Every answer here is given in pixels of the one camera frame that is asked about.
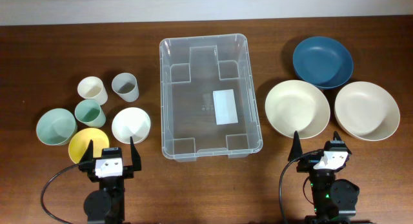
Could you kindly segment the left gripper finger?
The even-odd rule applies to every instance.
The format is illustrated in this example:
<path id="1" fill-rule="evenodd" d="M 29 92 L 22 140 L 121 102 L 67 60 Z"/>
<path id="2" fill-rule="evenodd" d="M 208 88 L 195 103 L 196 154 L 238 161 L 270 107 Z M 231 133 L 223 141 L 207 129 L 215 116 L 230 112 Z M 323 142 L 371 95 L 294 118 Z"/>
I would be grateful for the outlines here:
<path id="1" fill-rule="evenodd" d="M 92 161 L 94 158 L 94 143 L 92 140 L 89 141 L 89 144 L 86 148 L 85 153 L 83 154 L 83 156 L 80 159 L 80 163 L 84 163 L 87 161 Z"/>
<path id="2" fill-rule="evenodd" d="M 132 167 L 134 171 L 141 171 L 141 157 L 134 145 L 134 140 L 132 136 L 130 136 L 130 149 L 131 149 Z"/>

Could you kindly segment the yellow small bowl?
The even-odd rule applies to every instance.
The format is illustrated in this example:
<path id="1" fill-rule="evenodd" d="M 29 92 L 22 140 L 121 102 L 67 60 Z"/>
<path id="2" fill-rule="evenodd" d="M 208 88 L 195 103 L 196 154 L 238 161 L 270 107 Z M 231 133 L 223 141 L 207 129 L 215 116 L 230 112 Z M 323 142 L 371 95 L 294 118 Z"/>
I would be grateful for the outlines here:
<path id="1" fill-rule="evenodd" d="M 68 154 L 74 163 L 79 163 L 87 150 L 90 140 L 93 141 L 95 158 L 101 157 L 102 150 L 110 147 L 108 136 L 98 128 L 86 128 L 76 133 L 68 146 Z"/>

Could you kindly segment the cream large bowl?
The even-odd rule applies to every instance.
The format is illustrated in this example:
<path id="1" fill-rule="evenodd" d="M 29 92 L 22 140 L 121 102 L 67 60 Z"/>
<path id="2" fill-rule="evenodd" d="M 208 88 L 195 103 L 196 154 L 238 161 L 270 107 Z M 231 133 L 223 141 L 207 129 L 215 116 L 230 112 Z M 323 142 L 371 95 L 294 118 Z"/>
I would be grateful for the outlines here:
<path id="1" fill-rule="evenodd" d="M 334 103 L 339 126 L 350 136 L 364 141 L 382 141 L 399 127 L 398 104 L 384 88 L 366 81 L 345 85 Z"/>
<path id="2" fill-rule="evenodd" d="M 288 80 L 274 86 L 265 99 L 265 114 L 281 135 L 301 139 L 317 136 L 330 121 L 330 105 L 325 95 L 310 83 Z"/>

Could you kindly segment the white small bowl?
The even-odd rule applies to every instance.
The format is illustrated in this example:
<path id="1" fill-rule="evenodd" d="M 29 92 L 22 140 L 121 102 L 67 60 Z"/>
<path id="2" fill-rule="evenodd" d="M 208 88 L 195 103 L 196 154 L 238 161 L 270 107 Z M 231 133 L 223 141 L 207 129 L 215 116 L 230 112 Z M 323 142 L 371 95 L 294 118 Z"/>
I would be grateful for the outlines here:
<path id="1" fill-rule="evenodd" d="M 128 144 L 144 141 L 150 132 L 151 120 L 142 109 L 130 107 L 120 111 L 112 121 L 112 133 L 121 143 Z"/>

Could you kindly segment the mint green small bowl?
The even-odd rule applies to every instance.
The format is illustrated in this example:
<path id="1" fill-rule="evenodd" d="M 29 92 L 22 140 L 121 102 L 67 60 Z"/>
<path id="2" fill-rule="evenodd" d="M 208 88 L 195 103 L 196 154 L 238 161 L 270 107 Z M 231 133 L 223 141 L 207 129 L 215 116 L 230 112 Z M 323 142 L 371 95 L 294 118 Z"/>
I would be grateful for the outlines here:
<path id="1" fill-rule="evenodd" d="M 76 132 L 77 123 L 74 115 L 63 108 L 49 110 L 41 116 L 36 126 L 37 138 L 51 146 L 69 143 Z"/>

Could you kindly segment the dark blue large bowl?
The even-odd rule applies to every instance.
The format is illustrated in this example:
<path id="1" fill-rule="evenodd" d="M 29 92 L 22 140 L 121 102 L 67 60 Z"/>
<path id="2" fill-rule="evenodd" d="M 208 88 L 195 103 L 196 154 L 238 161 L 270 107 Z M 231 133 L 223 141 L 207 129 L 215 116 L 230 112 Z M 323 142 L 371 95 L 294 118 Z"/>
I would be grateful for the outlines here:
<path id="1" fill-rule="evenodd" d="M 350 52 L 329 37 L 306 38 L 295 48 L 292 60 L 297 77 L 322 90 L 344 85 L 354 71 Z"/>

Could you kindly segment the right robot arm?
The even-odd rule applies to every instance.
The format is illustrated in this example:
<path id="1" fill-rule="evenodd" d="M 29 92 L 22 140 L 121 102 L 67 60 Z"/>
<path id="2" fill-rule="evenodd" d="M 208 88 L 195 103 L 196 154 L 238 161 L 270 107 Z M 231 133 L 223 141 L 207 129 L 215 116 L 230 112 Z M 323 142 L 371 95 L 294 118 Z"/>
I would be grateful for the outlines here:
<path id="1" fill-rule="evenodd" d="M 349 223 L 356 215 L 359 187 L 336 178 L 336 173 L 345 168 L 351 155 L 337 132 L 322 149 L 304 154 L 299 134 L 294 132 L 288 161 L 297 163 L 297 172 L 308 174 L 315 212 L 305 217 L 305 223 Z"/>

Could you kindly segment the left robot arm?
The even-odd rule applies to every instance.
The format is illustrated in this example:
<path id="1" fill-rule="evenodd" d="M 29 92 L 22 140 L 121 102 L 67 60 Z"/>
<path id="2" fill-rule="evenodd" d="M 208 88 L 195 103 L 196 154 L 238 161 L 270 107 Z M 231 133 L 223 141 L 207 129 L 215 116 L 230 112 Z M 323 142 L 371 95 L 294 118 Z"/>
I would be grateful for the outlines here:
<path id="1" fill-rule="evenodd" d="M 88 223 L 123 223 L 125 221 L 125 183 L 135 171 L 142 170 L 141 157 L 130 138 L 132 164 L 123 164 L 122 150 L 118 147 L 104 148 L 101 157 L 94 157 L 94 142 L 90 141 L 79 162 L 79 170 L 86 172 L 99 189 L 85 199 L 83 209 Z"/>

